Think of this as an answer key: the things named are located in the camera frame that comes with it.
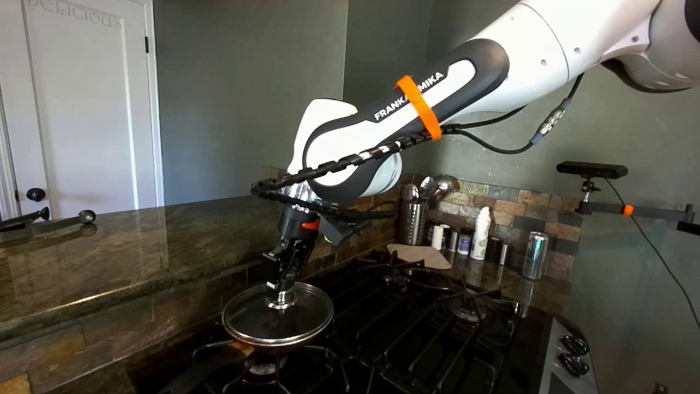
granite countertop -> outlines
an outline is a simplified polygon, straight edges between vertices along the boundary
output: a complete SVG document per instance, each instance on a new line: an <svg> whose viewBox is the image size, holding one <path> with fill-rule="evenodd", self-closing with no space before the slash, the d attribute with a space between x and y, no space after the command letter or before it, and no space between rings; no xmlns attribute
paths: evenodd
<svg viewBox="0 0 700 394"><path fill-rule="evenodd" d="M260 257L277 202L235 197L102 213L0 247L0 340Z"/></svg>

stainless steel canister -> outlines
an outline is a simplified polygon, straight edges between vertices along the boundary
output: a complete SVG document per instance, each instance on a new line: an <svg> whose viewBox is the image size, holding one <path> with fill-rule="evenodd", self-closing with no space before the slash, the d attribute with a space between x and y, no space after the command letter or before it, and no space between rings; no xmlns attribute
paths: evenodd
<svg viewBox="0 0 700 394"><path fill-rule="evenodd" d="M399 202L397 240L404 245L420 245L425 240L425 225L428 217L428 201L410 199Z"/></svg>
<svg viewBox="0 0 700 394"><path fill-rule="evenodd" d="M549 235L545 231L530 231L526 252L522 260L522 275L538 280L546 265Z"/></svg>

bottle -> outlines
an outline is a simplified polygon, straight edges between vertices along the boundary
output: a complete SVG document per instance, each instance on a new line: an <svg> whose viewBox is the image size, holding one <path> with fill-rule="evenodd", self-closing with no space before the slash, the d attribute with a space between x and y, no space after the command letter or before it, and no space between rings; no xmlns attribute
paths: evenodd
<svg viewBox="0 0 700 394"><path fill-rule="evenodd" d="M486 245L488 245L488 230L490 230L490 207L484 206L477 213L472 260L484 260Z"/></svg>

backsplash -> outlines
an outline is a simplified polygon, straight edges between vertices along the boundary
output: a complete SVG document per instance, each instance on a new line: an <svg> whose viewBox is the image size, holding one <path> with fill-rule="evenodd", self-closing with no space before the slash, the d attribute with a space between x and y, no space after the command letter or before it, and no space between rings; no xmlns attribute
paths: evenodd
<svg viewBox="0 0 700 394"><path fill-rule="evenodd" d="M460 190L445 195L428 221L472 230L484 206L491 207L490 233L510 245L510 267L520 267L530 231L545 231L550 237L545 275L569 280L582 233L575 197L460 178Z"/></svg>

cord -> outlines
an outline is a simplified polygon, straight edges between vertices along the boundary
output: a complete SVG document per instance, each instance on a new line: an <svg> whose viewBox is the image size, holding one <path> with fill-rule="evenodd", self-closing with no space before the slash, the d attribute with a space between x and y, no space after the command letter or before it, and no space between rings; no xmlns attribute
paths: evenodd
<svg viewBox="0 0 700 394"><path fill-rule="evenodd" d="M604 177L607 182L607 185L612 188L612 192L616 195L618 202L626 206L624 197L618 195L618 190L612 185L612 182L607 177ZM659 260L663 263L664 270L672 275L672 280L678 285L687 305L690 308L690 315L700 327L700 317L698 317L698 311L693 305L693 300L690 294L687 293L687 288L682 286L682 282L678 280L678 275L672 270L672 267L666 265L666 260L660 255L660 252L655 250L655 245L652 242L652 237L647 235L647 231L638 225L636 217L630 217L636 225L636 230L641 231L641 235L647 240L647 245L654 250L654 254L659 255Z"/></svg>
<svg viewBox="0 0 700 394"><path fill-rule="evenodd" d="M497 115L497 117L488 117L488 119L478 119L478 123L453 123L453 124L443 124L441 128L443 128L443 134L466 135L466 138L470 138L472 141L481 144L484 148L495 150L495 153L500 153L500 155L522 153L522 150L531 148L536 141L539 141L539 139L555 126L555 123L565 115L565 112L566 112L571 97L575 95L582 78L584 78L584 73L579 73L579 76L573 80L573 85L571 85L569 93L561 97L561 103L555 105L555 106L546 114L546 117L545 117L545 119L539 123L539 126L531 134L531 138L530 138L522 146L519 146L519 148L495 146L495 144L477 138L474 134L466 131L466 128L484 126L484 124L491 124L491 123L500 123L500 119L519 114L522 106L519 106L519 109L514 109L514 112L507 112L507 114L502 114L502 115Z"/></svg>

